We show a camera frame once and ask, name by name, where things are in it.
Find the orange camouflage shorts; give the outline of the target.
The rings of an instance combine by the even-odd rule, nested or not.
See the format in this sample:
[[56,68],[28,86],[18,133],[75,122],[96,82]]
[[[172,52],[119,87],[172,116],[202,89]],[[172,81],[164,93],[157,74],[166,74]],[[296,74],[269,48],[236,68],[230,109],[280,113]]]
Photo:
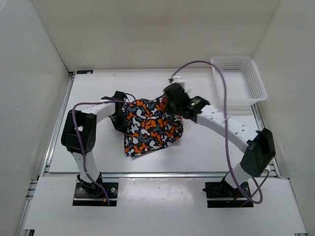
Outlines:
[[138,157],[164,149],[180,139],[184,132],[183,118],[166,112],[168,100],[162,95],[153,100],[137,99],[123,106],[125,155]]

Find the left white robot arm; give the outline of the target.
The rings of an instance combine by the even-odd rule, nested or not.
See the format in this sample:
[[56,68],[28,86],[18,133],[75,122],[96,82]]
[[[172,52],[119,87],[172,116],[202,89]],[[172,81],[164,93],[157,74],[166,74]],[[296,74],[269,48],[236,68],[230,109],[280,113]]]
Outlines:
[[126,130],[126,118],[122,112],[129,100],[127,94],[116,91],[112,97],[102,97],[98,102],[82,102],[67,113],[61,144],[74,157],[79,169],[78,180],[93,197],[103,192],[101,173],[96,167],[93,148],[96,143],[96,126],[110,118],[115,130]]

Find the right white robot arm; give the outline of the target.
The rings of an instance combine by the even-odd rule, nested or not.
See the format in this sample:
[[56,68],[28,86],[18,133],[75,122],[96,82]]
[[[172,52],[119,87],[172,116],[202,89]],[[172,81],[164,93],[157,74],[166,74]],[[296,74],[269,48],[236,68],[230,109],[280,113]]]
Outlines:
[[164,94],[167,97],[168,113],[180,115],[215,131],[244,154],[240,163],[229,167],[228,174],[222,179],[221,191],[224,195],[235,195],[243,182],[261,176],[275,157],[273,134],[270,130],[264,128],[258,131],[225,117],[208,100],[200,96],[190,98],[179,83],[168,85]]

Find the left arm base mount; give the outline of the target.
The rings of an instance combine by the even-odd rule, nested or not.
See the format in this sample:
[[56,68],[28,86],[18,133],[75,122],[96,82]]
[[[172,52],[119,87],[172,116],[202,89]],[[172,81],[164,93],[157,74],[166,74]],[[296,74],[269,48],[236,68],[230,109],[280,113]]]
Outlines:
[[81,180],[80,175],[77,175],[77,182],[73,194],[73,206],[91,206],[91,207],[116,207],[119,183],[104,182],[101,177],[97,183],[102,184],[103,189],[94,183],[88,183]]

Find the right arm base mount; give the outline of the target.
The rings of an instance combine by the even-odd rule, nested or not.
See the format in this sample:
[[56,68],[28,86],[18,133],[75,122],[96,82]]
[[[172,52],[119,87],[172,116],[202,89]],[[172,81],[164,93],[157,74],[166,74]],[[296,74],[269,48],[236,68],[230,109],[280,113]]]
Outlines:
[[206,193],[207,208],[253,207],[238,188],[230,188],[221,181],[207,181],[202,190]]

